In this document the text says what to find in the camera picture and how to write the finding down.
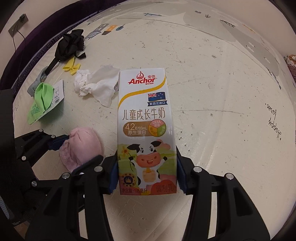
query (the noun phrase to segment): blue gripper pad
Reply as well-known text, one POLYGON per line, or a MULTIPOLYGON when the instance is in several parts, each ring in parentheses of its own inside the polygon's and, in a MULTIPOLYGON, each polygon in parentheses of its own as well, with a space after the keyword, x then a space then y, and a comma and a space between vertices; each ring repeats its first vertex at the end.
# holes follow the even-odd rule
POLYGON ((63 145, 65 140, 68 140, 68 135, 61 135, 53 139, 48 143, 48 150, 54 150, 57 151, 60 149, 60 147, 63 145))
POLYGON ((118 183, 118 162, 116 161, 110 173, 110 184, 108 188, 109 193, 113 193, 113 191, 117 187, 117 183, 118 183))
POLYGON ((184 168, 183 168, 183 166, 181 164, 181 160, 180 160, 180 157, 178 155, 178 152, 179 151, 177 151, 177 180, 178 180, 180 189, 184 193, 186 193, 186 191, 187 191, 186 173, 185 173, 185 170, 184 170, 184 168))

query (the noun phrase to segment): cartoon cow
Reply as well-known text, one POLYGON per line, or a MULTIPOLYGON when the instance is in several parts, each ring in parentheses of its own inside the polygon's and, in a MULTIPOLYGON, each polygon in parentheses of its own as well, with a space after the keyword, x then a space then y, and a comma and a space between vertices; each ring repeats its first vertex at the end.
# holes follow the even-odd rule
POLYGON ((137 170, 138 186, 140 189, 145 189, 146 185, 153 185, 160 182, 160 175, 157 171, 159 167, 167 160, 167 157, 160 157, 160 154, 155 150, 162 142, 153 141, 148 145, 132 144, 127 148, 137 151, 136 161, 131 156, 131 163, 137 170))

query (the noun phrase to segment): pink cloth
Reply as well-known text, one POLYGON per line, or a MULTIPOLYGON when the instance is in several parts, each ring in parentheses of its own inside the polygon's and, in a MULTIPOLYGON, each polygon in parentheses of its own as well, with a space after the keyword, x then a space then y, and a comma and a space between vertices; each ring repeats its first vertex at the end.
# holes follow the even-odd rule
POLYGON ((101 143, 90 127, 72 130, 70 138, 59 149, 59 157, 70 172, 101 154, 101 143))

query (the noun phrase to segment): white wall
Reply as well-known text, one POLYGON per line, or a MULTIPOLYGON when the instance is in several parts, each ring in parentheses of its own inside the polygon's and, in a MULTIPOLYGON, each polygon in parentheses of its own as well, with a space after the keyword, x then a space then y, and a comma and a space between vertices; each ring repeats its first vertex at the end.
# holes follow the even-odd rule
POLYGON ((258 32, 282 56, 296 54, 296 35, 285 16, 268 0, 197 0, 258 32))
MULTIPOLYGON (((27 15, 29 21, 24 24, 20 29, 20 32, 26 37, 44 19, 48 18, 59 9, 76 1, 78 0, 25 0, 20 6, 18 6, 0 33, 0 76, 2 76, 8 61, 15 51, 12 37, 8 33, 8 30, 23 13, 27 15)), ((14 40, 15 46, 18 47, 23 41, 23 38, 19 33, 16 33, 14 40)))

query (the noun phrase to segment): black cable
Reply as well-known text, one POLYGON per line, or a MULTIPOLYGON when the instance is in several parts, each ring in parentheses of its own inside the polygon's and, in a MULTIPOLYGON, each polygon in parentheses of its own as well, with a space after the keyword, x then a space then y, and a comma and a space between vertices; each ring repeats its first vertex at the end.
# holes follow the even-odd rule
POLYGON ((18 81, 18 78, 19 78, 19 75, 20 75, 20 65, 21 65, 21 63, 22 63, 22 57, 23 57, 23 55, 24 55, 25 48, 26 48, 26 39, 25 39, 25 37, 21 34, 20 31, 17 30, 17 32, 18 32, 18 33, 24 38, 24 42, 25 42, 25 46, 24 46, 24 49, 23 49, 23 51, 22 51, 22 55, 21 55, 21 57, 20 57, 20 64, 19 64, 19 67, 18 67, 18 70, 17 70, 17 81, 18 81))
POLYGON ((16 25, 15 25, 15 27, 14 27, 14 29, 13 29, 13 35, 12 35, 13 45, 14 45, 14 47, 15 47, 15 52, 16 52, 15 39, 14 39, 14 36, 15 36, 15 30, 16 30, 16 31, 17 31, 17 32, 18 32, 18 33, 24 38, 24 41, 25 41, 25 47, 24 47, 24 49, 23 49, 23 51, 22 51, 22 55, 21 55, 21 58, 20 58, 20 63, 19 63, 18 70, 17 70, 17 80, 16 80, 16 82, 17 82, 18 79, 19 79, 19 75, 20 75, 20 66, 21 66, 21 64, 22 64, 22 57, 23 57, 23 55, 24 55, 25 48, 26 48, 26 39, 25 39, 25 37, 21 34, 21 32, 17 29, 17 27, 18 27, 18 23, 19 23, 20 20, 21 20, 20 18, 17 20, 17 23, 16 23, 16 25))
POLYGON ((17 26, 18 26, 18 21, 19 21, 20 19, 18 19, 17 20, 17 23, 16 23, 16 25, 15 25, 15 28, 13 29, 13 34, 12 34, 12 40, 13 40, 13 45, 14 45, 14 47, 15 47, 15 29, 17 29, 17 26))

